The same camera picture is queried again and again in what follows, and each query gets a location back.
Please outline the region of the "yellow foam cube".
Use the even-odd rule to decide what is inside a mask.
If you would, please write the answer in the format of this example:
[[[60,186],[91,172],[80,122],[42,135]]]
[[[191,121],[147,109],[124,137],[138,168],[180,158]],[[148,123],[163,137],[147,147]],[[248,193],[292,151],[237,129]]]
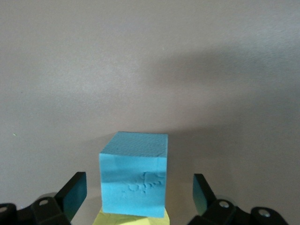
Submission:
[[[170,225],[170,219],[166,210],[164,217],[158,218],[104,213],[101,209],[92,225]]]

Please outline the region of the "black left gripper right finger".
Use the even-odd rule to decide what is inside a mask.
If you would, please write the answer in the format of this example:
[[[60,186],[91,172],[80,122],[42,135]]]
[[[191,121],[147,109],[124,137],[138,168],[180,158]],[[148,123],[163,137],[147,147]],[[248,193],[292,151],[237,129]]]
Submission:
[[[275,210],[254,207],[249,213],[229,200],[218,199],[203,174],[194,174],[193,200],[198,215],[193,225],[288,225]]]

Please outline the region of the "blue foam cube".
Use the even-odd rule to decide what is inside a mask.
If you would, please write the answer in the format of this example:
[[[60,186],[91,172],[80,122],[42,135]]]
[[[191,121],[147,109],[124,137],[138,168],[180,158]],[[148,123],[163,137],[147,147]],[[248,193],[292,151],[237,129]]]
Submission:
[[[104,213],[163,218],[168,135],[117,132],[99,154]]]

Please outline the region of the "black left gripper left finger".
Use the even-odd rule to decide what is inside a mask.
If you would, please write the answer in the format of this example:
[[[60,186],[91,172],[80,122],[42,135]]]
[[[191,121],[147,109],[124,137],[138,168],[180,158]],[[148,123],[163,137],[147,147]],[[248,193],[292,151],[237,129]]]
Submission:
[[[77,172],[59,192],[42,196],[23,209],[0,203],[0,225],[71,225],[86,196],[86,173]]]

